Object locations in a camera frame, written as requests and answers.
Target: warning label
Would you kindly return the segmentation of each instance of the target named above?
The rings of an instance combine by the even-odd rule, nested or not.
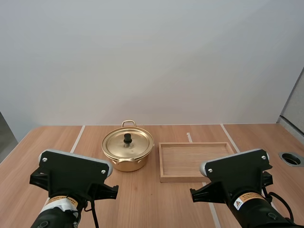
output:
[[[64,199],[64,198],[66,198],[66,197],[67,197],[67,196],[55,196],[55,197],[53,197],[53,198],[50,198],[50,199],[48,200],[47,204],[49,204],[49,203],[51,203],[51,202],[54,202],[54,201],[56,201],[56,200]],[[68,197],[67,199],[68,199],[69,201],[71,201],[71,203],[72,203],[75,207],[77,207],[78,203],[77,203],[76,200],[74,200],[74,199],[71,198],[71,197]]]
[[[245,193],[245,194],[241,195],[240,197],[238,197],[233,205],[236,207],[237,210],[239,210],[245,202],[247,202],[248,200],[252,200],[252,199],[263,199],[264,200],[264,198],[260,194],[257,194],[255,192],[248,192],[248,193]]]

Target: white tape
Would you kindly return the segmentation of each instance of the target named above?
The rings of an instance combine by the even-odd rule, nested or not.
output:
[[[229,138],[229,141],[231,142],[231,144],[233,145],[234,149],[236,150],[237,153],[240,153],[240,150],[238,149],[237,145],[234,143],[233,139],[231,138],[230,134],[228,133],[228,131],[226,130],[225,126],[223,124],[220,125],[223,129],[223,131],[225,132],[226,136]]]
[[[78,134],[78,137],[76,138],[76,141],[75,141],[75,143],[74,143],[74,145],[73,145],[73,147],[72,147],[70,153],[74,153],[74,151],[75,151],[75,149],[76,149],[76,147],[77,147],[77,145],[78,145],[78,142],[79,142],[79,140],[80,140],[80,137],[81,137],[81,135],[82,135],[82,132],[84,132],[85,127],[86,127],[85,125],[82,126],[82,128],[81,128],[81,130],[80,130],[80,132],[79,132],[79,134]]]
[[[188,140],[189,140],[189,142],[190,142],[190,143],[192,143],[192,138],[191,138],[191,135],[190,135],[190,133],[189,133],[189,132],[187,132],[187,136],[188,136]]]
[[[45,205],[40,211],[40,213],[52,208],[60,208],[63,212],[65,212],[66,210],[77,211],[77,208],[69,199],[63,198]],[[77,218],[78,212],[74,212],[73,215]]]

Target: pot rim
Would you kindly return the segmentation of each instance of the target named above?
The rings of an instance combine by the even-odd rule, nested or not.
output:
[[[148,136],[148,141],[150,142],[150,143],[149,143],[149,146],[148,146],[148,148],[147,148],[143,153],[138,154],[138,155],[135,155],[135,156],[129,156],[129,157],[120,157],[120,156],[116,156],[116,155],[112,154],[112,153],[107,149],[107,147],[106,147],[107,142],[108,142],[108,139],[109,139],[110,137],[112,137],[112,135],[113,135],[115,132],[119,132],[120,130],[127,130],[127,129],[136,129],[136,130],[138,130],[138,131],[144,133],[145,135],[147,135],[147,136]],[[108,158],[110,158],[110,159],[112,159],[112,160],[114,160],[114,161],[117,161],[117,160],[119,160],[119,159],[128,159],[128,158],[134,158],[135,160],[142,159],[142,158],[146,157],[146,156],[152,151],[153,147],[154,147],[154,139],[153,139],[152,135],[151,135],[147,130],[142,129],[142,128],[140,128],[140,127],[137,127],[136,124],[135,124],[134,126],[121,127],[121,128],[118,128],[118,129],[115,129],[115,130],[111,131],[111,132],[108,133],[108,134],[106,135],[106,137],[103,139],[103,142],[102,142],[102,145],[101,145],[101,148],[102,148],[104,154],[105,154]]]

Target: black cable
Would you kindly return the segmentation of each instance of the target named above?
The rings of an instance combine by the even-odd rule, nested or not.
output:
[[[93,214],[93,219],[94,219],[95,227],[96,227],[96,228],[99,228],[98,220],[97,220],[97,216],[96,216],[96,211],[95,211],[95,203],[94,203],[94,200],[91,201],[91,208],[92,208],[92,214]]]
[[[280,197],[278,194],[275,194],[274,192],[270,192],[268,195],[276,197],[278,200],[280,200],[284,204],[284,206],[287,208],[287,210],[289,212],[290,220],[293,222],[294,215],[293,215],[293,212],[291,211],[291,208],[288,205],[288,203],[282,197]]]
[[[289,123],[293,128],[296,129],[296,131],[298,131],[302,136],[304,136],[304,132],[302,132],[297,126],[295,126],[292,122],[290,122],[290,120],[288,120],[286,117],[280,115],[280,117],[285,120],[287,123]]]

